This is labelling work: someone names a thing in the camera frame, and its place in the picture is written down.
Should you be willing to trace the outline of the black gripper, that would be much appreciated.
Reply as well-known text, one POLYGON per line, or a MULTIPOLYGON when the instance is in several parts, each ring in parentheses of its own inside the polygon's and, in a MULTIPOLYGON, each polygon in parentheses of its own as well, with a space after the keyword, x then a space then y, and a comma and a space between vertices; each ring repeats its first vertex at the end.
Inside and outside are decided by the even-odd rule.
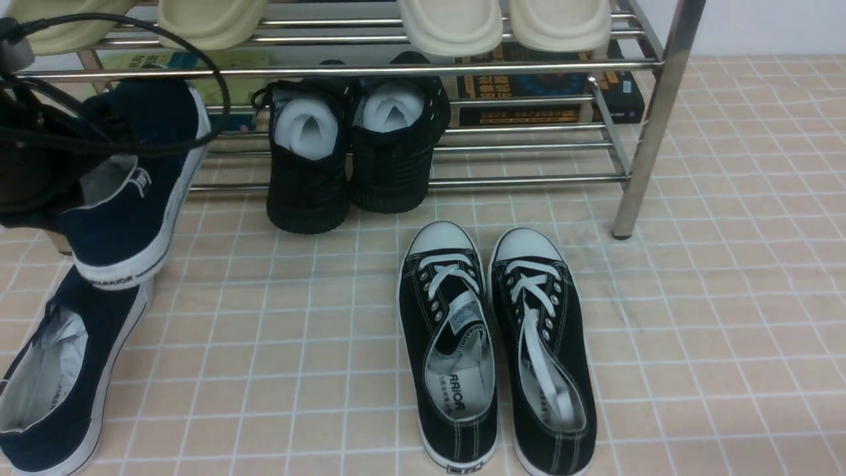
POLYGON ((94 206, 118 192, 137 159, 60 149, 56 138, 98 143, 139 138, 139 88, 119 85, 84 100, 82 114, 48 105, 23 89, 2 90, 2 127, 48 135, 2 141, 1 202, 4 228, 56 229, 58 215, 94 206))

